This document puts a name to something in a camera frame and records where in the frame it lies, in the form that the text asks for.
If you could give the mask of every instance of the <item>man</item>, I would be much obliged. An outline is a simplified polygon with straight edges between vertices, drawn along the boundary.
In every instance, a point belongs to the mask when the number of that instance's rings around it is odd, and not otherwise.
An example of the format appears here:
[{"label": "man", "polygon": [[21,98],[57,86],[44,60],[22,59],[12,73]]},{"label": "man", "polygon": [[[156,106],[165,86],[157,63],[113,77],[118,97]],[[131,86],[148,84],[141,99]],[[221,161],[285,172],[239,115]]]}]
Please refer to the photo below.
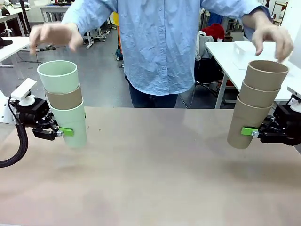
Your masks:
[{"label": "man", "polygon": [[263,51],[263,41],[276,42],[280,62],[293,50],[288,32],[274,26],[268,10],[256,0],[76,0],[62,23],[33,27],[31,50],[40,43],[82,44],[85,31],[118,12],[124,72],[134,107],[174,108],[179,93],[194,83],[194,52],[200,7],[241,19],[245,32]]}]

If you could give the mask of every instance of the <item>red hat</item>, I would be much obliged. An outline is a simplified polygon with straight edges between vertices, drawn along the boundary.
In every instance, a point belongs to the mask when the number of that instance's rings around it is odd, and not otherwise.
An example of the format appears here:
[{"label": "red hat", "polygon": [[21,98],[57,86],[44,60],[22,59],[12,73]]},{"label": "red hat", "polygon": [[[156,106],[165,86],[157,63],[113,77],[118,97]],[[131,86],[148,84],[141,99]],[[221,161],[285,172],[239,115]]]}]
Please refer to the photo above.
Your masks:
[{"label": "red hat", "polygon": [[215,39],[224,39],[225,31],[220,24],[214,23],[210,27],[205,27],[203,32],[206,33],[207,36],[212,36]]}]

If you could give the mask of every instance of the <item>brown cup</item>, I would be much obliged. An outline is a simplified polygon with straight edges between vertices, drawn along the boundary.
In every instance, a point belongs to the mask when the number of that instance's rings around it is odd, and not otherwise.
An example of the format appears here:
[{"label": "brown cup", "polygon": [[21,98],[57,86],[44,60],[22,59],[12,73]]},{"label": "brown cup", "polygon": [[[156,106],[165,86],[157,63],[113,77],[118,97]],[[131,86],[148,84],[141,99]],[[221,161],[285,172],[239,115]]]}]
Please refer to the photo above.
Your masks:
[{"label": "brown cup", "polygon": [[246,105],[240,100],[238,95],[228,132],[228,143],[234,148],[246,149],[250,145],[253,137],[242,135],[241,129],[243,127],[258,128],[271,108],[272,105],[264,108]]},{"label": "brown cup", "polygon": [[246,85],[243,81],[239,99],[243,103],[253,107],[269,107],[273,104],[279,91],[280,88],[276,91],[261,91]]},{"label": "brown cup", "polygon": [[287,66],[268,60],[251,61],[246,71],[245,84],[262,91],[281,88],[289,69]]}]

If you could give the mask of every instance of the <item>jeans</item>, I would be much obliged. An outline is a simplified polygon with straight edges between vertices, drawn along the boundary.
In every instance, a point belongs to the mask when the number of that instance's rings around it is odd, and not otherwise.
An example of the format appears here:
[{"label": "jeans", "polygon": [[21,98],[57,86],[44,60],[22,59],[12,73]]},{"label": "jeans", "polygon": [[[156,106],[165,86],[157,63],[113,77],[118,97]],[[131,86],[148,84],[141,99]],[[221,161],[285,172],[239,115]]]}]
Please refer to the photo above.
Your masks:
[{"label": "jeans", "polygon": [[155,96],[142,93],[129,83],[131,99],[134,107],[138,108],[174,108],[178,94]]}]

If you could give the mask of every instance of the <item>button-up shirt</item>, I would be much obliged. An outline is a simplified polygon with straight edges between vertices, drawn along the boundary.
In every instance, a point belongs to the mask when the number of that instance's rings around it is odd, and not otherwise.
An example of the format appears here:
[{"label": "button-up shirt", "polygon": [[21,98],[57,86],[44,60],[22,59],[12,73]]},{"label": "button-up shirt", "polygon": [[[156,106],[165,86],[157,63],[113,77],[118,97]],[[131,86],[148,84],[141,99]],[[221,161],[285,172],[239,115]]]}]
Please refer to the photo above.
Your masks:
[{"label": "button-up shirt", "polygon": [[[74,22],[84,33],[118,12],[128,80],[143,93],[162,96],[194,84],[200,8],[241,18],[258,7],[269,15],[256,0],[76,0],[63,23]],[[252,36],[250,28],[245,32]]]}]

